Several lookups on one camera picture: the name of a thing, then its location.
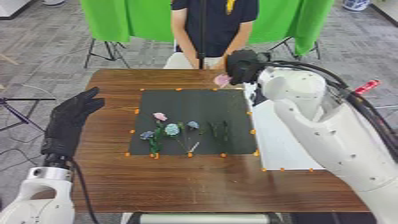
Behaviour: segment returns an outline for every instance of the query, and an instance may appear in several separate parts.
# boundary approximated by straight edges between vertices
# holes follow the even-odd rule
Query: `gray floor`
[[[89,41],[91,33],[78,0],[70,0],[59,8],[45,7],[38,1],[14,20],[0,21],[0,53],[20,62],[20,65],[13,65],[0,60],[0,84],[7,87],[4,91],[0,90],[0,97],[55,95],[62,101],[84,90],[93,72],[100,68],[125,68],[121,62],[109,62],[100,58],[93,58],[89,69],[82,68]],[[249,48],[265,51],[270,46],[272,43]],[[398,128],[398,29],[372,9],[363,13],[350,13],[334,7],[320,47],[322,61],[317,60],[315,54],[309,54],[306,62],[333,70],[354,87],[372,79],[382,81],[382,86],[366,96],[380,107],[391,125]],[[103,53],[102,43],[96,51]],[[171,53],[171,43],[139,38],[132,39],[123,50],[134,68],[162,68]],[[276,51],[274,56],[292,60],[285,48]],[[27,112],[27,104],[13,103],[13,105]],[[54,106],[55,103],[43,103],[32,115],[43,127]],[[14,118],[0,108],[0,127],[13,122]],[[0,152],[18,148],[29,157],[36,157],[43,141],[39,134],[39,131],[27,126],[2,132]],[[4,168],[23,161],[25,158],[16,151],[0,156],[0,198],[6,205],[16,196],[32,164],[25,162],[11,169]],[[103,223],[116,223],[116,216],[103,215],[103,219]],[[78,216],[77,223],[91,223],[86,216]]]

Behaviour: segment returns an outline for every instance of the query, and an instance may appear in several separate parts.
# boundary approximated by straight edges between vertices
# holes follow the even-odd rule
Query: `wooden table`
[[[100,70],[94,86],[107,106],[87,121],[77,159],[98,212],[368,211],[329,172],[261,172],[254,155],[125,156],[141,89],[215,88],[212,72]],[[87,211],[80,186],[73,200]]]

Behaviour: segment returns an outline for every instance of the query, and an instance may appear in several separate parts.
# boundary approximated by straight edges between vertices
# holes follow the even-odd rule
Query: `person's arm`
[[[226,70],[226,58],[228,55],[233,54],[237,50],[242,50],[245,47],[251,34],[253,34],[253,23],[258,19],[258,13],[260,13],[260,0],[245,0],[245,6],[244,6],[244,16],[240,20],[240,30],[233,39],[233,42],[229,44],[226,53],[222,55],[222,59],[219,64],[212,67],[212,69]]]
[[[226,53],[222,55],[221,62],[212,67],[212,69],[215,69],[215,70],[224,70],[226,69],[226,58],[228,58],[228,55],[231,55],[233,52],[237,50],[242,50],[242,48],[245,47],[245,44],[247,44],[247,41],[249,41],[249,38],[251,38],[251,34],[253,34],[253,21],[240,24],[238,34],[237,34],[233,42],[229,44]]]
[[[173,29],[178,45],[183,50],[185,57],[190,61],[192,67],[197,69],[199,68],[197,52],[196,52],[196,47],[190,41],[189,33],[185,30],[187,14],[189,14],[187,8],[180,10],[173,10],[171,29]]]

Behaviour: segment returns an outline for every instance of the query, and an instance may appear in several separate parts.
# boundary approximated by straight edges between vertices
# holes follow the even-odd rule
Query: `person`
[[[258,18],[258,0],[206,0],[206,67],[222,69],[228,55],[244,48]],[[173,0],[171,28],[176,52],[165,69],[199,68],[201,1]]]

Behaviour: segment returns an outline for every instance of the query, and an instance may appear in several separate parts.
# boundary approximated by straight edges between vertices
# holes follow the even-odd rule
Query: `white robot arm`
[[[309,71],[308,68],[315,66],[304,68],[293,67],[301,63],[260,63],[251,54],[254,52],[245,52],[244,57],[228,62],[229,75],[237,74],[233,82],[258,83],[260,92],[267,100],[274,101],[276,114],[308,154],[350,185],[379,223],[395,224],[396,144],[391,144],[391,141],[386,144],[375,126],[352,105],[352,102],[361,104],[364,99],[356,93],[345,95],[348,90],[343,87],[343,95],[336,95],[333,89],[338,84]]]
[[[34,196],[46,191],[55,191],[55,197],[36,199]],[[73,220],[71,171],[55,167],[32,168],[16,200],[0,215],[0,223],[71,224]]]

